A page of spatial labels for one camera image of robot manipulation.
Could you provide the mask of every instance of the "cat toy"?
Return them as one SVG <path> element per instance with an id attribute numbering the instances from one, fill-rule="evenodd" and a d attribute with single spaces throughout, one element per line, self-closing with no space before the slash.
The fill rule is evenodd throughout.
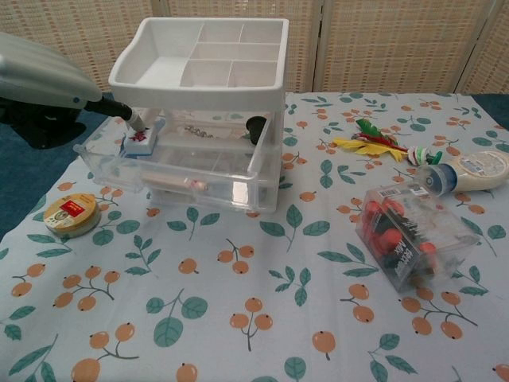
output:
<path id="1" fill-rule="evenodd" d="M 403 160 L 406 155 L 408 162 L 414 166 L 426 163 L 436 165 L 442 157 L 441 151 L 432 155 L 427 147 L 401 147 L 395 137 L 384 135 L 366 119 L 358 119 L 356 123 L 359 125 L 360 133 L 355 133 L 352 139 L 335 138 L 333 142 L 344 149 L 355 149 L 356 154 L 377 155 L 389 153 L 396 162 Z"/>

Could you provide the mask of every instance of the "black object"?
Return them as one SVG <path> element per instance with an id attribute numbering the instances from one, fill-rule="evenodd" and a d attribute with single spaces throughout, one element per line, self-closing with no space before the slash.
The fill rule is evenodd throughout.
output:
<path id="1" fill-rule="evenodd" d="M 110 117 L 119 116 L 126 121 L 133 114 L 124 103 L 105 97 L 97 102 L 87 102 L 84 109 Z M 0 97 L 0 123 L 10 125 L 34 149 L 62 146 L 82 134 L 85 126 L 76 122 L 79 113 L 80 109 L 36 105 Z"/>
<path id="2" fill-rule="evenodd" d="M 262 134 L 263 127 L 267 122 L 266 118 L 256 115 L 255 117 L 251 117 L 246 121 L 246 128 L 249 130 L 249 136 L 251 139 L 251 143 L 256 145 L 258 140 L 260 139 L 260 135 Z"/>

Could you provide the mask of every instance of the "bottle label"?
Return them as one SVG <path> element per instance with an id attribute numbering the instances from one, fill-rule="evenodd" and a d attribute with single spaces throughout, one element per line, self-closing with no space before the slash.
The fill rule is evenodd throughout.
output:
<path id="1" fill-rule="evenodd" d="M 460 166 L 478 177 L 497 177 L 506 170 L 502 158 L 489 152 L 468 155 L 460 160 Z"/>

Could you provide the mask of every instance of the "clear plastic box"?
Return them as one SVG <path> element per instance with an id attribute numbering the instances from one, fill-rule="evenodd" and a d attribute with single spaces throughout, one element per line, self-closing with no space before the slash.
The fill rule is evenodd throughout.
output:
<path id="1" fill-rule="evenodd" d="M 356 232 L 396 290 L 450 278 L 479 237 L 417 183 L 370 189 Z"/>
<path id="2" fill-rule="evenodd" d="M 287 36 L 285 19 L 145 19 L 109 81 L 116 100 L 164 111 L 152 154 L 100 152 L 91 138 L 75 150 L 96 182 L 149 187 L 155 202 L 273 212 Z M 256 145 L 251 116 L 266 118 Z"/>

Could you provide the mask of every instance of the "floral tablecloth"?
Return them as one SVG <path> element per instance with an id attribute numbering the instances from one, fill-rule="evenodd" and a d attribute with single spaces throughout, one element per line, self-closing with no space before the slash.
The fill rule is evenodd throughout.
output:
<path id="1" fill-rule="evenodd" d="M 480 242 L 441 288 L 398 294 L 354 227 L 367 189 L 415 168 L 331 143 L 360 117 L 445 160 L 508 152 L 509 133 L 462 95 L 286 102 L 272 215 L 157 206 L 73 162 L 0 244 L 0 380 L 508 381 L 509 188 L 444 197 Z M 97 139 L 124 131 L 108 119 Z M 41 214 L 72 192 L 103 216 L 60 240 Z"/>

